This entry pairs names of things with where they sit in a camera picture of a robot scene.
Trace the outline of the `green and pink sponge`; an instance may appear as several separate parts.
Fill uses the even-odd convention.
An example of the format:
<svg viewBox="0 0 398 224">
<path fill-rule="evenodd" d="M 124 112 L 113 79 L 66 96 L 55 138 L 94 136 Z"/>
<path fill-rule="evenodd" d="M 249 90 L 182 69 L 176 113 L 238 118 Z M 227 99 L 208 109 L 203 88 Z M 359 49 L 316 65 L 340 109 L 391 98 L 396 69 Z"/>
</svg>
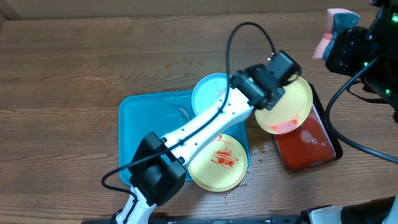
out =
<svg viewBox="0 0 398 224">
<path fill-rule="evenodd" d="M 317 45 L 312 58 L 326 61 L 338 34 L 342 33 L 345 29 L 355 27 L 360 20 L 361 16 L 350 10 L 342 8 L 328 9 L 326 15 L 326 31 Z"/>
</svg>

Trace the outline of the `light blue plate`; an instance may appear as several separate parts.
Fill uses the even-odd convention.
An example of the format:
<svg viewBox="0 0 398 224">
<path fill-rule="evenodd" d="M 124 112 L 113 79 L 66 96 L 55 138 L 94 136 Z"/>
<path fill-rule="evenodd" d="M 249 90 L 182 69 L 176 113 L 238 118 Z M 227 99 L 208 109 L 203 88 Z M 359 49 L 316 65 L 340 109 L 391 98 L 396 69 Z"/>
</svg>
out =
<svg viewBox="0 0 398 224">
<path fill-rule="evenodd" d="M 202 78 L 194 87 L 192 93 L 192 108 L 199 116 L 209 109 L 216 113 L 222 105 L 227 89 L 227 75 L 213 73 Z"/>
</svg>

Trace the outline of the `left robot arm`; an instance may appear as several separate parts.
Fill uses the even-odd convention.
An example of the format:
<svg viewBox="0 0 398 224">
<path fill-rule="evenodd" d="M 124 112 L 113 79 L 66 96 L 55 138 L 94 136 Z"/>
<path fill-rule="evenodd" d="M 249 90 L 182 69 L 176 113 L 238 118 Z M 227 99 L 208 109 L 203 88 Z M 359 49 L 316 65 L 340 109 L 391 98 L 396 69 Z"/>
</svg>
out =
<svg viewBox="0 0 398 224">
<path fill-rule="evenodd" d="M 147 134 L 131 163 L 126 206 L 111 223 L 147 223 L 155 207 L 168 202 L 184 185 L 193 158 L 230 126 L 246 120 L 256 109 L 272 107 L 292 76 L 279 65 L 257 64 L 226 76 L 226 91 L 207 111 L 182 127 L 158 137 Z"/>
</svg>

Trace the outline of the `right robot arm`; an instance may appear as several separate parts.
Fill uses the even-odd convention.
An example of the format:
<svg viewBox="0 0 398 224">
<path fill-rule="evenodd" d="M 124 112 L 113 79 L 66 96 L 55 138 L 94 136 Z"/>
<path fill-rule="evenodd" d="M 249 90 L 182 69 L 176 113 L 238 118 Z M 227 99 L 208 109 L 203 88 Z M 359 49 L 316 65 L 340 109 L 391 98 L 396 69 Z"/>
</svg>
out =
<svg viewBox="0 0 398 224">
<path fill-rule="evenodd" d="M 329 9 L 328 30 L 313 56 L 323 59 L 330 72 L 350 77 L 326 106 L 324 122 L 329 132 L 359 151 L 395 164 L 396 157 L 348 139 L 330 121 L 335 101 L 357 83 L 362 83 L 366 92 L 379 95 L 378 99 L 367 99 L 367 102 L 397 108 L 397 1 L 373 0 L 371 5 L 380 10 L 369 28 L 359 27 L 359 16 L 349 10 Z M 397 197 L 357 205 L 327 205 L 304 210 L 297 223 L 397 223 Z"/>
</svg>

